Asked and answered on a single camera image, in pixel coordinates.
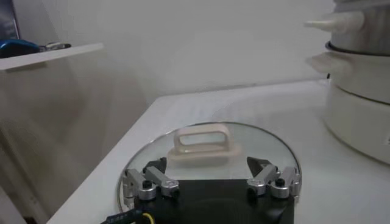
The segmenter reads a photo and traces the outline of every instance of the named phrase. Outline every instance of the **metal bracket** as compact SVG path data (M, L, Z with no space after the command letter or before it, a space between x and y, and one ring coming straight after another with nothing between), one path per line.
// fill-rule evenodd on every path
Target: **metal bracket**
M248 189L252 192L254 191L257 196L264 195L266 193L266 186L277 177L277 167L272 164L265 165L258 175L247 180Z
M123 180L124 198L137 196L140 200L148 201L156 197L156 185L145 179L136 169L125 170Z
M271 183L271 194L275 198L298 196L300 192L300 174L295 167L286 167L282 174Z
M179 196L179 182L168 178L156 167L146 168L145 177L160 186L161 194L165 197L177 198Z

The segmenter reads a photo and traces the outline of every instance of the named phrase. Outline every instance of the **white wall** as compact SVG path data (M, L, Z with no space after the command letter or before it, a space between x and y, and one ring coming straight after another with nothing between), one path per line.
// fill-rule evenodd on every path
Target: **white wall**
M323 51L329 35L302 23L333 7L331 0L13 1L27 40L105 44L2 77L4 126L51 214L156 97L315 77L303 59Z

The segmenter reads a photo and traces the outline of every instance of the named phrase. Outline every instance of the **cable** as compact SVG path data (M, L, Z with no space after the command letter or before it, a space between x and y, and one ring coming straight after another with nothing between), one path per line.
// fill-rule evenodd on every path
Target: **cable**
M151 224L155 224L153 217L149 213L142 213L142 215L147 217Z
M132 209L127 212L122 212L116 215L111 215L106 218L101 224L128 224L133 223L137 219L142 218L142 211Z

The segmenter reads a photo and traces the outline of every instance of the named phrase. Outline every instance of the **white steamer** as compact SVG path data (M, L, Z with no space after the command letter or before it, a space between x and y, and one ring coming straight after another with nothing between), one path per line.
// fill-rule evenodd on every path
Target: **white steamer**
M335 1L307 26L332 32L307 62L331 75L325 123L353 148L390 164L390 1Z

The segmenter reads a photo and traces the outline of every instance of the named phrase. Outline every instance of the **glass surface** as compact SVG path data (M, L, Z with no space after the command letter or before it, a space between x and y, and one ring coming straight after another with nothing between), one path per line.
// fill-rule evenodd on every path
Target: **glass surface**
M250 125L223 122L233 137L235 147L241 149L241 153L229 161L212 159L210 163L180 164L168 159L166 175L178 180L196 179L248 179L252 177L246 158L248 156L266 159L280 170L286 166L298 167L298 163L289 147L273 134ZM167 157L167 153L174 148L175 132L169 133L146 145L134 156L128 164L128 169L142 170L152 160ZM204 135L205 142L210 142L210 137Z

